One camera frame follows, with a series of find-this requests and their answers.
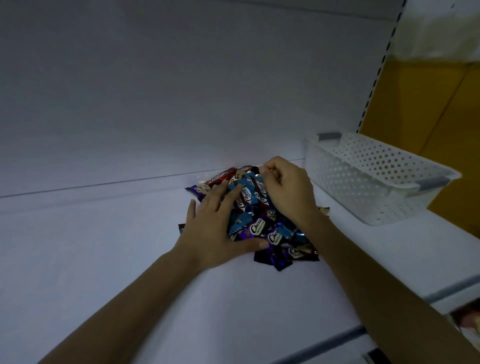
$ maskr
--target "perforated basket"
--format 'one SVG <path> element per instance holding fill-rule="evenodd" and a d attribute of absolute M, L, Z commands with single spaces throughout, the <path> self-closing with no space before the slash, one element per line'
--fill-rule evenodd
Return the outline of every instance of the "perforated basket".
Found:
<path fill-rule="evenodd" d="M 457 171 L 355 133 L 308 139 L 305 168 L 317 185 L 369 225 L 427 208 Z"/>

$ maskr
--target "candy wrapper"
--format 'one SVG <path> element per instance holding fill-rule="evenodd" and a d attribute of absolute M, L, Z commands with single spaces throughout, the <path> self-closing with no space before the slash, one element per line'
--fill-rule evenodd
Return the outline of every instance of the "candy wrapper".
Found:
<path fill-rule="evenodd" d="M 223 180 L 228 181 L 230 191 L 239 183 L 243 185 L 230 214 L 227 230 L 230 239 L 239 241 L 260 237 L 269 242 L 268 248 L 255 252 L 254 261 L 281 271 L 295 261 L 319 260 L 315 247 L 305 234 L 275 208 L 257 167 L 229 168 L 207 182 L 187 187 L 186 190 L 201 201 L 214 185 Z M 328 216 L 329 207 L 319 209 Z"/>

